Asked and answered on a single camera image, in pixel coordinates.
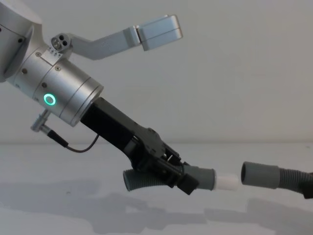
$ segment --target vacuum hose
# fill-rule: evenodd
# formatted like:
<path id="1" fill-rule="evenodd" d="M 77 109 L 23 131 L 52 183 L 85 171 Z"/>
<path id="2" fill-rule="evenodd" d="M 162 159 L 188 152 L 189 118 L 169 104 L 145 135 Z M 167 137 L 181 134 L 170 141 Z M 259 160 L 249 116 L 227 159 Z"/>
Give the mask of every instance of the vacuum hose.
<path id="1" fill-rule="evenodd" d="M 313 175 L 278 166 L 245 162 L 241 170 L 243 185 L 263 188 L 283 188 L 302 193 L 301 185 L 313 182 Z"/>
<path id="2" fill-rule="evenodd" d="M 231 190 L 236 191 L 239 179 L 236 175 L 220 175 L 213 169 L 204 169 L 196 166 L 184 165 L 183 171 L 199 181 L 198 189 L 207 190 Z M 164 186 L 165 184 L 149 173 L 141 173 L 133 169 L 123 172 L 125 186 L 128 191 L 139 188 Z"/>

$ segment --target black cable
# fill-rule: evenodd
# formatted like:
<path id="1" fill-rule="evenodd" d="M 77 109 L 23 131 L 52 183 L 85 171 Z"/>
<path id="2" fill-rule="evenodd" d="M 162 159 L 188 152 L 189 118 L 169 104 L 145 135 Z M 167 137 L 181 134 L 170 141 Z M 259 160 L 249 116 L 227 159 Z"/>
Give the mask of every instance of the black cable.
<path id="1" fill-rule="evenodd" d="M 84 150 L 77 150 L 77 149 L 71 148 L 69 146 L 67 146 L 66 148 L 68 150 L 72 151 L 72 152 L 75 152 L 75 153 L 85 153 L 85 152 L 87 152 L 88 150 L 90 150 L 94 146 L 94 144 L 97 142 L 98 138 L 99 138 L 99 135 L 97 135 L 96 138 L 91 143 L 91 145 L 88 148 L 84 149 Z"/>
<path id="2" fill-rule="evenodd" d="M 68 142 L 61 136 L 59 136 L 58 133 L 56 133 L 54 130 L 50 130 L 47 136 L 56 141 L 59 145 L 63 146 L 64 148 L 68 146 Z"/>

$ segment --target silver bracket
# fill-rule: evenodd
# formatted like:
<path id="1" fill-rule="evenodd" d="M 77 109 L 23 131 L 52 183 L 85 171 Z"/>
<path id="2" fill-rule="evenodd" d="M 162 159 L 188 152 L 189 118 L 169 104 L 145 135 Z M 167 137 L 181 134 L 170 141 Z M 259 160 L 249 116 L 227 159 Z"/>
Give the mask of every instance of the silver bracket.
<path id="1" fill-rule="evenodd" d="M 63 53 L 61 53 L 56 49 L 49 47 L 40 57 L 50 65 L 54 66 L 60 60 L 69 58 L 71 53 L 71 48 L 68 48 L 66 51 L 64 50 Z"/>
<path id="2" fill-rule="evenodd" d="M 166 15 L 148 23 L 134 25 L 96 41 L 61 33 L 51 40 L 51 44 L 61 53 L 72 47 L 75 54 L 91 60 L 100 60 L 139 45 L 142 45 L 144 51 L 152 50 L 182 37 L 177 16 Z"/>

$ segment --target gray hose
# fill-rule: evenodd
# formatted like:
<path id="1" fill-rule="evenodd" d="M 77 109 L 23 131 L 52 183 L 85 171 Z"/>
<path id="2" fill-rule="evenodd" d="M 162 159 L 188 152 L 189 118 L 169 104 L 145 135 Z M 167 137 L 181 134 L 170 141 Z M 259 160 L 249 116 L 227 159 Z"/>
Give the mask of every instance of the gray hose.
<path id="1" fill-rule="evenodd" d="M 241 171 L 243 185 L 263 188 L 283 188 L 302 193 L 300 185 L 313 182 L 313 175 L 278 166 L 245 162 Z"/>
<path id="2" fill-rule="evenodd" d="M 198 188 L 213 190 L 215 186 L 215 171 L 213 169 L 203 169 L 196 166 L 183 166 L 184 172 L 199 181 Z M 125 186 L 128 191 L 139 188 L 164 186 L 165 184 L 149 173 L 141 173 L 135 170 L 123 172 Z"/>

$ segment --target metal arm bracket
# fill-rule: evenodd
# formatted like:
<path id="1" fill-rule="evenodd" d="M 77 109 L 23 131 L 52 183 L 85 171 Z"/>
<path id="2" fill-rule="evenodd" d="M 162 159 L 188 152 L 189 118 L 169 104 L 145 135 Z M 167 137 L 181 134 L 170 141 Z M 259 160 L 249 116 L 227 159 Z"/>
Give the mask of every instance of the metal arm bracket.
<path id="1" fill-rule="evenodd" d="M 166 15 L 95 41 L 61 33 L 52 38 L 51 43 L 58 52 L 64 52 L 71 47 L 75 54 L 91 60 L 100 60 L 139 45 L 142 45 L 144 51 L 152 50 L 182 37 L 177 16 Z"/>

